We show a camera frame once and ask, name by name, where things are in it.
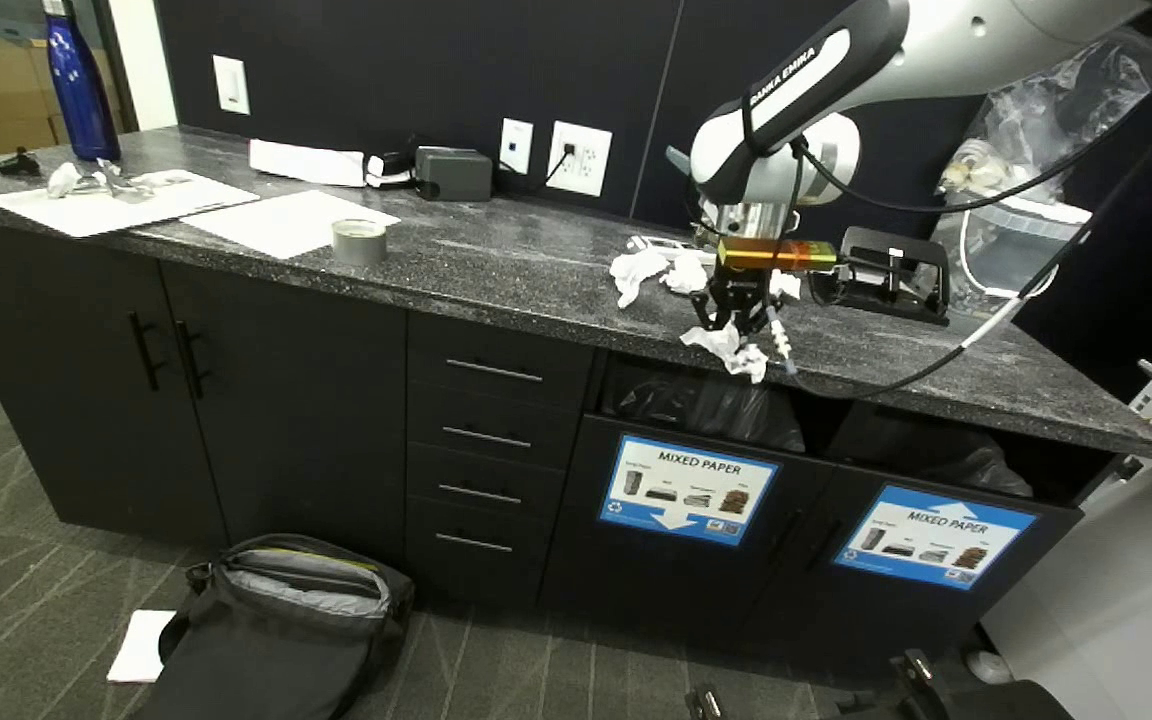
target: blue water bottle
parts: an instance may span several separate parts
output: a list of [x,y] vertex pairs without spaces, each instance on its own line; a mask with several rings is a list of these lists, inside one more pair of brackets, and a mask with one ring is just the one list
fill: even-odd
[[85,45],[69,0],[44,0],[47,10],[47,66],[63,112],[69,143],[80,164],[119,164],[119,138],[112,134],[99,71]]

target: wall outlet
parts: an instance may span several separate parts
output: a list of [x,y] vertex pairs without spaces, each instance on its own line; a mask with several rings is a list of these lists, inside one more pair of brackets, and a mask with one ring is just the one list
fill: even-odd
[[253,115],[248,64],[233,54],[212,54],[212,74],[221,107],[233,115]]
[[504,115],[500,125],[500,164],[516,174],[530,171],[530,125]]
[[549,143],[549,186],[604,196],[604,174],[613,160],[613,132],[584,125],[551,125]]

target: gray carpet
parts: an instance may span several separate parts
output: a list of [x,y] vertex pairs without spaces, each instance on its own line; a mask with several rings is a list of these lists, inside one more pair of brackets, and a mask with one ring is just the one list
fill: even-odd
[[[103,670],[133,606],[179,599],[185,552],[57,524],[0,409],[0,720],[134,715],[147,688]],[[735,720],[817,720],[838,691],[776,666],[621,645],[549,619],[418,610],[394,670],[353,720],[685,720],[715,682]]]

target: label sign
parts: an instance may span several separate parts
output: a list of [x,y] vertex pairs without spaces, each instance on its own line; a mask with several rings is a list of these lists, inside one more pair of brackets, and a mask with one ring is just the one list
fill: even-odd
[[735,549],[776,467],[624,432],[598,520]]
[[1030,511],[886,483],[834,562],[973,591],[1030,520]]

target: cabinet door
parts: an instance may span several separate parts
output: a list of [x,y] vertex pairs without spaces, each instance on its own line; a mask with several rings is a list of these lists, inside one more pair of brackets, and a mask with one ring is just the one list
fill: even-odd
[[762,460],[685,432],[584,414],[544,574],[544,606],[686,645],[732,645],[743,636],[776,556],[788,552],[812,489],[797,483],[790,460],[769,460],[779,464],[779,473],[735,549],[672,536],[666,529],[624,529],[604,520],[609,483],[621,483],[613,473],[624,451],[624,432],[651,444]]
[[[954,650],[973,622],[991,606],[1073,524],[1073,507],[1048,507],[1030,498],[928,483],[909,474],[859,473],[843,464],[806,460],[803,473],[824,489],[806,520],[799,524],[803,545],[779,556],[776,574],[757,606],[750,645],[773,647],[797,666],[821,680],[886,680],[886,659],[902,647],[925,647],[931,657]],[[918,495],[943,504],[1001,507],[1029,516],[1029,529],[1003,545],[1003,552],[983,562],[973,583],[940,583],[936,573],[954,573],[973,562],[973,540],[948,533],[911,533],[917,540],[894,540],[898,520],[868,524],[874,504],[890,495]],[[870,549],[890,556],[890,562],[849,567],[849,549]]]
[[0,227],[0,405],[61,520],[221,545],[152,258]]
[[402,549],[402,315],[165,263],[233,540]]

